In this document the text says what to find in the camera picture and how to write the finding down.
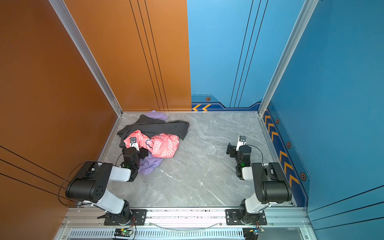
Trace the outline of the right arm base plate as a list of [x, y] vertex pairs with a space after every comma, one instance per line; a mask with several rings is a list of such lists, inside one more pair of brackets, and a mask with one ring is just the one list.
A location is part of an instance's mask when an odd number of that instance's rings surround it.
[[247, 212], [242, 213], [239, 209], [226, 209], [226, 221], [227, 225], [252, 225], [252, 226], [266, 226], [267, 218], [265, 213], [249, 214]]

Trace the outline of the purple cloth shirt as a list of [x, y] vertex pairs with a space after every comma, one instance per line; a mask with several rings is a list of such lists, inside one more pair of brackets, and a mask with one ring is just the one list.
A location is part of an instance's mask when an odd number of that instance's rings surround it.
[[[145, 116], [162, 121], [168, 119], [167, 115], [160, 112], [156, 112], [155, 110], [152, 110], [151, 112], [145, 114]], [[147, 157], [140, 160], [140, 168], [138, 170], [139, 174], [149, 175], [155, 170], [155, 168], [161, 165], [162, 161], [163, 159], [153, 157], [153, 155], [149, 153]]]

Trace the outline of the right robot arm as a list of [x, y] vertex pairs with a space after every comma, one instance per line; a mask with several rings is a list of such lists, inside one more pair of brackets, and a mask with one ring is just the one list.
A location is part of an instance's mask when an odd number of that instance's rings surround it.
[[243, 142], [238, 142], [237, 146], [227, 146], [227, 155], [236, 160], [237, 177], [254, 183], [254, 193], [242, 200], [233, 223], [266, 225], [264, 211], [272, 206], [290, 202], [293, 193], [279, 163], [252, 163], [251, 153], [252, 146]]

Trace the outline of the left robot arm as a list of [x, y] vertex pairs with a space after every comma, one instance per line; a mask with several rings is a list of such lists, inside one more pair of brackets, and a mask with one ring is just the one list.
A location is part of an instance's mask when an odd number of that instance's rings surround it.
[[87, 202], [105, 211], [100, 216], [105, 225], [132, 225], [135, 215], [128, 201], [123, 200], [108, 189], [109, 182], [133, 182], [140, 168], [140, 160], [149, 155], [145, 148], [124, 148], [124, 161], [120, 166], [112, 163], [86, 161], [66, 187], [66, 197]]

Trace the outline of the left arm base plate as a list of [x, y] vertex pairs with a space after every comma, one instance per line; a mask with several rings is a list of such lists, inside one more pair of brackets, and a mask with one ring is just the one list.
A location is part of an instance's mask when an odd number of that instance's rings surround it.
[[131, 209], [129, 211], [122, 211], [120, 214], [106, 213], [98, 219], [104, 218], [105, 226], [143, 226], [147, 218], [147, 210], [145, 209]]

